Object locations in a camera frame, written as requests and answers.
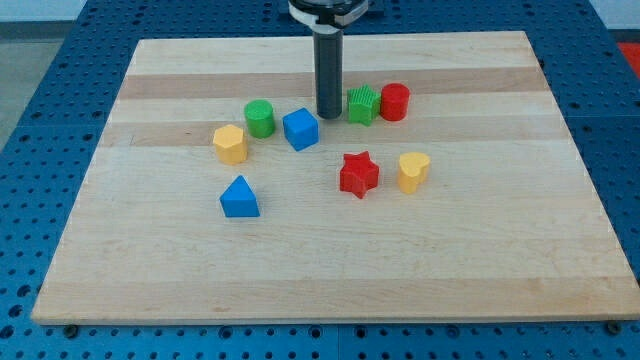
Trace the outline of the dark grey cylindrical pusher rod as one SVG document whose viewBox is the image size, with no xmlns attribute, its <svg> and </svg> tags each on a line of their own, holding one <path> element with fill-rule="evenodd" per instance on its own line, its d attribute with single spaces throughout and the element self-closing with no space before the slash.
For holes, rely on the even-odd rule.
<svg viewBox="0 0 640 360">
<path fill-rule="evenodd" d="M 313 34 L 316 110 L 323 119 L 342 114 L 343 32 Z"/>
</svg>

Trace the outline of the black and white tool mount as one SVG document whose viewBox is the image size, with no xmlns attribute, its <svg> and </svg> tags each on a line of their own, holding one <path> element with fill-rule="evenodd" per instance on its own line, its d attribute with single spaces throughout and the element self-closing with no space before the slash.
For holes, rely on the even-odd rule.
<svg viewBox="0 0 640 360">
<path fill-rule="evenodd" d="M 349 27 L 369 9 L 367 0 L 289 0 L 289 14 L 312 32 L 330 35 Z"/>
</svg>

